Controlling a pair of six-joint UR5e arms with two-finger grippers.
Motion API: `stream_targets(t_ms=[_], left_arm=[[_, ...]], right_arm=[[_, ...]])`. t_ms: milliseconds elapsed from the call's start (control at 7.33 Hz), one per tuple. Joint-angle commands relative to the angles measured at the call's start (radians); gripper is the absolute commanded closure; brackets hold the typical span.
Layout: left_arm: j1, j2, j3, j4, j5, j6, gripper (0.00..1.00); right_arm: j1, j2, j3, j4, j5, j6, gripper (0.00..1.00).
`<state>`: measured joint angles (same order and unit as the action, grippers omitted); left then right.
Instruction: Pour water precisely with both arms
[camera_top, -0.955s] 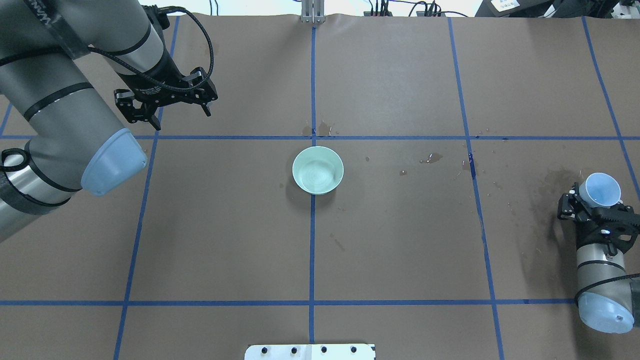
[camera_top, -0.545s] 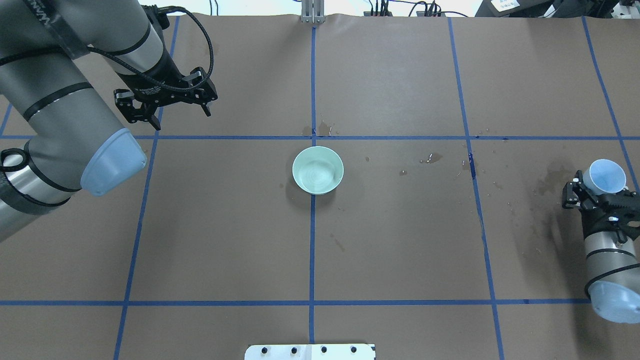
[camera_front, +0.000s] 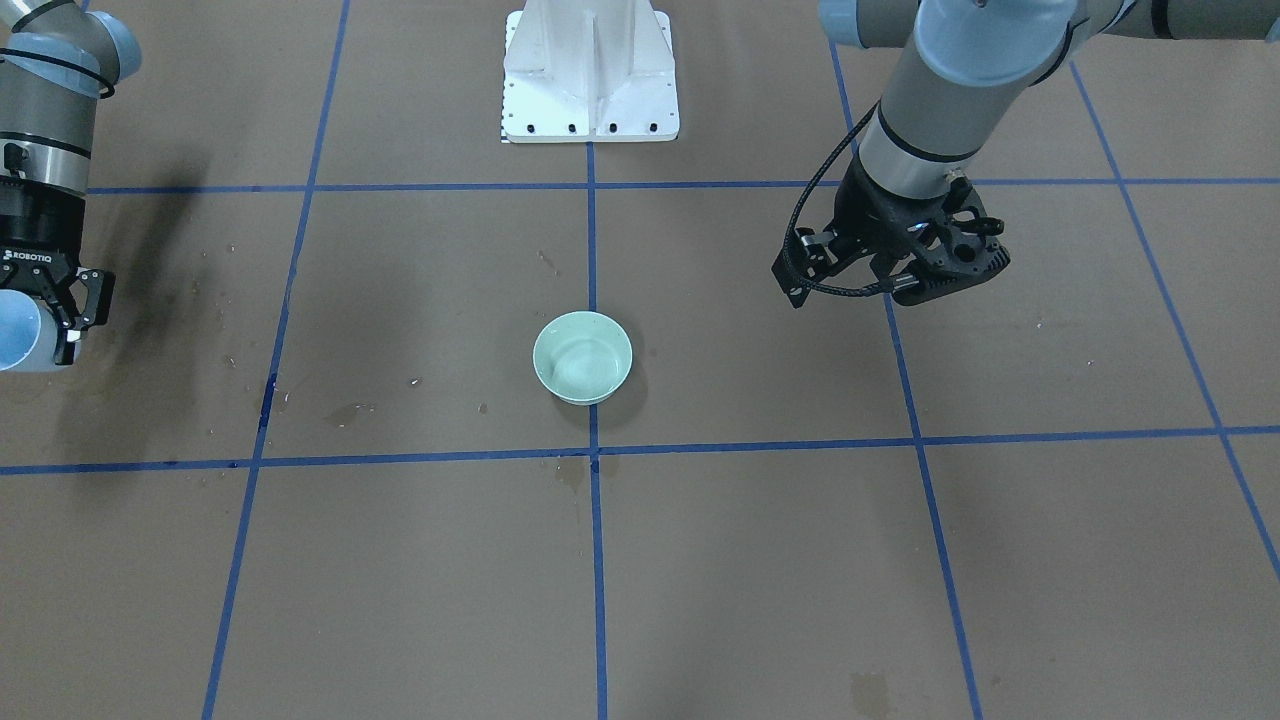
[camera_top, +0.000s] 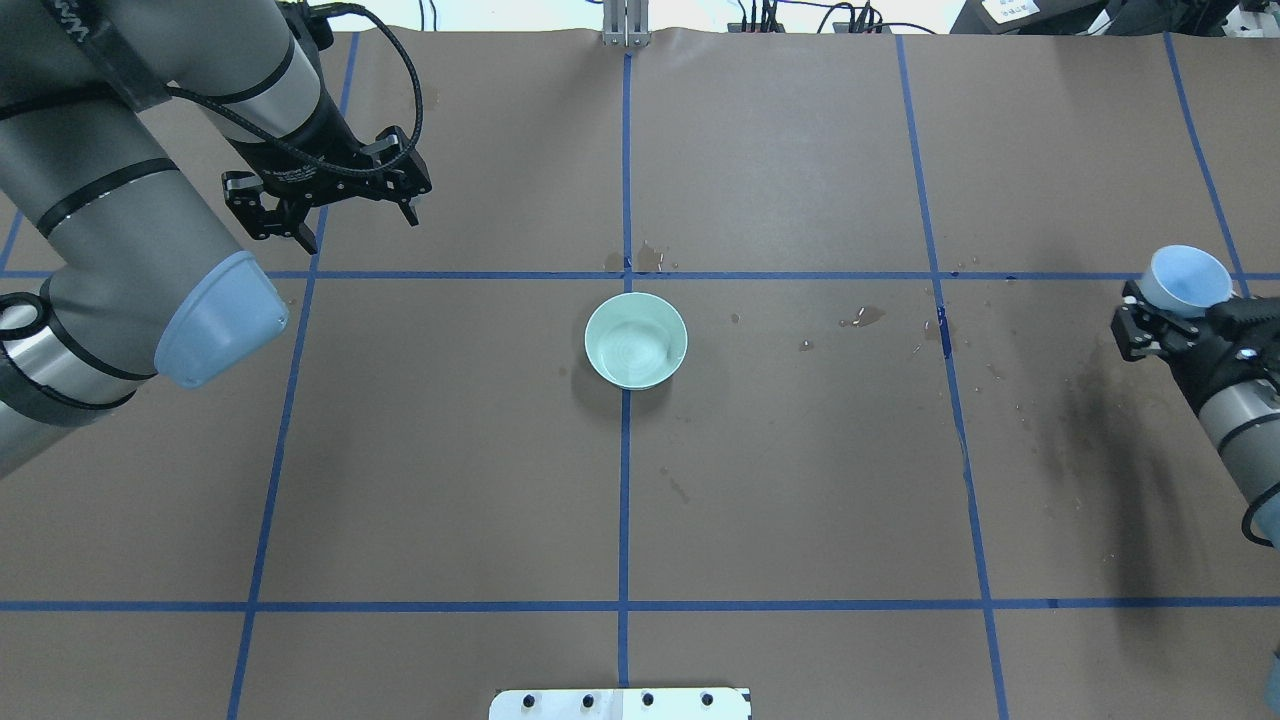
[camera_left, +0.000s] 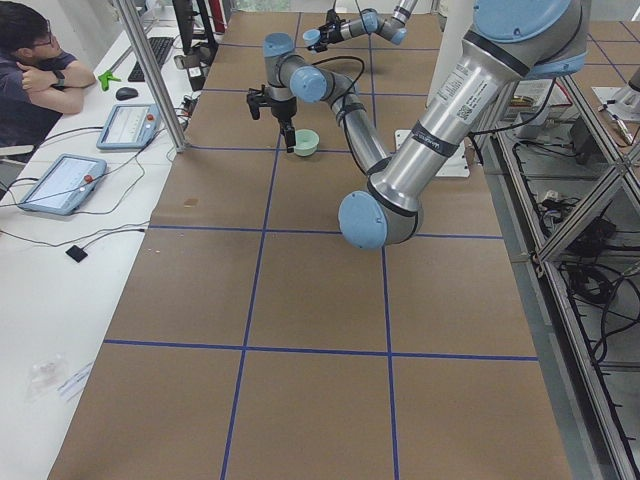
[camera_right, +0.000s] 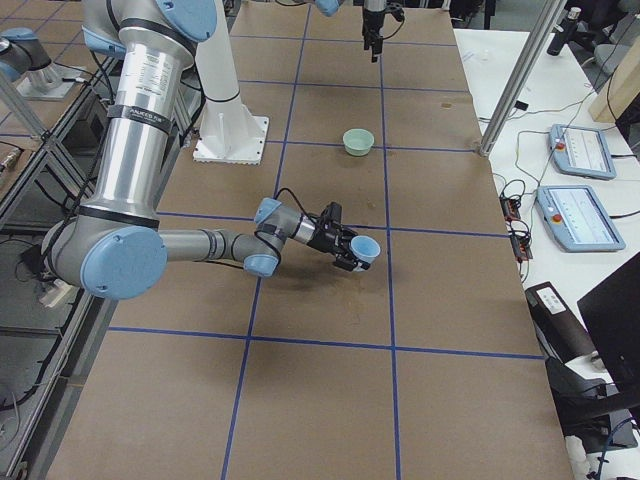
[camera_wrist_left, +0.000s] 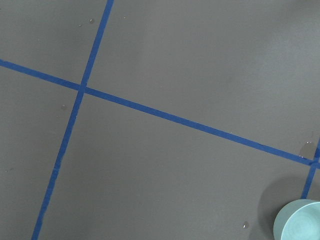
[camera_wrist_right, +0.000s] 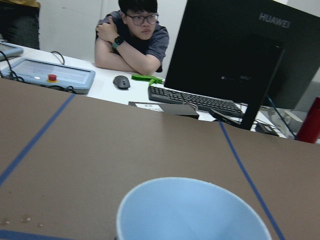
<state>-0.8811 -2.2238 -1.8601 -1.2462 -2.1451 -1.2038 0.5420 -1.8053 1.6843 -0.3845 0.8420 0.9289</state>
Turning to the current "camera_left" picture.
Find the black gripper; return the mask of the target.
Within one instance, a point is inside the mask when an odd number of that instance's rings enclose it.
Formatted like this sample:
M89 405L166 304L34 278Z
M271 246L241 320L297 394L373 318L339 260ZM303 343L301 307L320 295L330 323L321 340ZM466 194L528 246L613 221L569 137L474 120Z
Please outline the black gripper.
M284 138L286 152L293 153L296 146L296 130L292 121L297 113L297 98L272 100L271 113L279 121L280 134Z
M327 50L331 44L342 41L341 24L339 22L326 23L318 28L320 39L317 42L318 50Z

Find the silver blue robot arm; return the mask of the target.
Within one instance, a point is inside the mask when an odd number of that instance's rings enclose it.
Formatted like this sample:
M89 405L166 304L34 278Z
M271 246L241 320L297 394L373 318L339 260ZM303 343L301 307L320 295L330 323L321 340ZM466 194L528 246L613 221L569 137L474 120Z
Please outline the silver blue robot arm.
M383 17L375 9L359 10L353 19L341 18L334 8L326 12L325 23L303 34L306 48L323 52L329 45L337 44L360 36L378 35L394 45L400 45L407 35L406 24L417 1L399 1L389 18Z
M422 224L420 196L426 185L508 84L582 68L590 6L588 1L475 2L460 59L395 153L385 150L353 80L307 63L286 33L265 37L267 83L248 93L247 102L254 118L261 107L271 109L287 147L295 144L298 101L326 102L367 177L366 189L348 194L339 207L342 235L361 249L401 243Z

